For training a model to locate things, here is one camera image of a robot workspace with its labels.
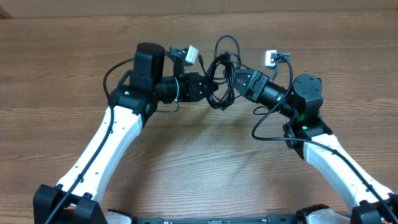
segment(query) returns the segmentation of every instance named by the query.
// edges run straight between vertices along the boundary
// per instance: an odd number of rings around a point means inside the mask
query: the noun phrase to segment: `robotic arm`
[[[197,55],[198,50],[193,46],[182,50],[171,47],[169,51],[152,43],[137,46],[134,69],[124,74],[117,89],[110,94],[104,119],[79,160],[56,187],[41,185],[36,192],[33,199],[36,224],[140,223],[117,211],[104,215],[100,203],[120,158],[156,111],[158,101],[209,100],[218,89],[218,83],[212,78],[184,72],[184,66],[193,65]],[[164,56],[174,63],[171,77],[162,77]],[[235,74],[233,86],[243,97],[290,119],[283,127],[284,138],[267,140],[286,141],[288,147],[295,149],[302,159],[322,173],[352,211],[350,220],[325,205],[317,205],[298,210],[289,224],[381,223],[382,218],[394,221],[390,213],[398,214],[398,196],[375,181],[346,153],[320,116],[319,109],[323,103],[321,80],[313,75],[300,75],[288,90],[272,82],[277,75],[278,64],[288,59],[288,54],[278,54],[276,50],[266,52],[266,67],[275,69],[271,77],[255,69],[226,70]],[[220,63],[231,63],[231,60],[224,57]],[[123,85],[127,77],[130,77],[129,84]],[[111,132],[107,136],[109,125]],[[106,136],[106,142],[98,152]],[[388,211],[383,203],[394,211]],[[66,209],[70,205],[75,209]]]

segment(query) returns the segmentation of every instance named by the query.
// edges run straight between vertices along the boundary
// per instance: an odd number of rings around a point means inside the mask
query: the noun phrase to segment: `white cable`
[[[176,84],[177,84],[177,96],[175,97],[174,102],[177,102],[178,94],[180,94],[180,87],[179,87],[179,85],[178,85],[177,78],[174,77],[174,79],[175,79],[175,82],[176,82]]]

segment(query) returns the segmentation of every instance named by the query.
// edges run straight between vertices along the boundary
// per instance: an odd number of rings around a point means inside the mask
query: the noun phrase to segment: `wooden tabletop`
[[[276,47],[291,53],[295,76],[322,78],[327,125],[366,171],[398,191],[396,10],[1,20],[0,223],[33,223],[35,191],[54,186],[79,158],[107,106],[105,72],[139,42],[192,44],[208,66],[223,34],[238,39],[250,67],[265,70],[264,52]],[[220,45],[225,50],[235,51],[232,41]],[[130,68],[115,70],[109,88]],[[171,73],[166,61],[164,74]],[[276,82],[288,79],[281,67]],[[347,213],[284,142],[251,137],[255,107],[239,98],[221,113],[202,100],[154,114],[121,159],[102,208],[138,217],[245,217],[324,203]],[[273,114],[258,135],[282,136],[286,121]]]

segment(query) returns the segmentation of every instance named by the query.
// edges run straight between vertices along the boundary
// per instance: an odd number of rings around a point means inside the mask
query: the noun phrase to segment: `beige wall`
[[[13,18],[36,18],[395,9],[398,0],[0,0],[0,5]]]

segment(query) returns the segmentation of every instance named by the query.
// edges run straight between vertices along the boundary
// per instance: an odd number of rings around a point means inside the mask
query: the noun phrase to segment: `wooden table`
[[[139,42],[192,44],[209,65],[223,34],[239,40],[250,67],[264,70],[264,51],[275,46],[291,53],[295,76],[322,78],[326,123],[365,170],[398,191],[398,11],[1,20],[0,223],[33,222],[39,185],[55,185],[102,120],[103,75]],[[224,50],[234,51],[233,43],[222,43]],[[110,88],[129,68],[111,74]],[[171,62],[164,73],[172,73]],[[287,82],[282,68],[277,83]],[[139,217],[243,217],[324,203],[347,213],[284,142],[251,137],[256,106],[240,98],[220,113],[203,100],[153,115],[113,174],[102,208]],[[258,135],[281,136],[286,121],[273,114]]]

